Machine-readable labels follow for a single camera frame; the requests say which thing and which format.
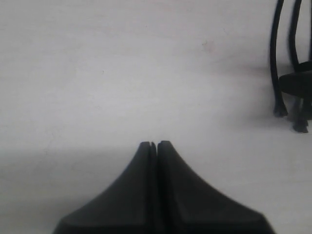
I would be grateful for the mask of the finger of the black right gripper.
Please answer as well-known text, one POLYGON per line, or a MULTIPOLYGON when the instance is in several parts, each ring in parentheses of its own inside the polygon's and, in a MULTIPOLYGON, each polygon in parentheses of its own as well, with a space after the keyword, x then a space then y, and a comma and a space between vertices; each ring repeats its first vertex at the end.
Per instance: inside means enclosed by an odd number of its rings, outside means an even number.
POLYGON ((299 72, 283 75, 279 78, 279 86, 283 93, 300 98, 312 98, 312 73, 299 72))
POLYGON ((296 72, 307 72, 312 70, 312 61, 306 61, 303 63, 299 63, 296 66, 296 72))

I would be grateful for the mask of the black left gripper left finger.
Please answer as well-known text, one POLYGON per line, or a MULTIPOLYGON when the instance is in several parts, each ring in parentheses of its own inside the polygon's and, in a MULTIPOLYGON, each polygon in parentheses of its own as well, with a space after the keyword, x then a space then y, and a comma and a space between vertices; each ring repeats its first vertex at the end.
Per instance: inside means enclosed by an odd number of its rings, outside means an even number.
POLYGON ((101 194, 63 217, 56 234, 151 234, 154 143, 142 142, 122 174, 101 194))

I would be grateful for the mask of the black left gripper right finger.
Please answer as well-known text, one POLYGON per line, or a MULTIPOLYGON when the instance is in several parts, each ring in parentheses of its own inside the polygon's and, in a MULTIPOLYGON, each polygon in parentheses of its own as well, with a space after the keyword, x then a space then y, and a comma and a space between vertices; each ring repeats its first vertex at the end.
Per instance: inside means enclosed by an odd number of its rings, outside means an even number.
POLYGON ((266 217, 209 185, 170 141, 157 146, 158 181, 171 234, 273 234, 266 217))

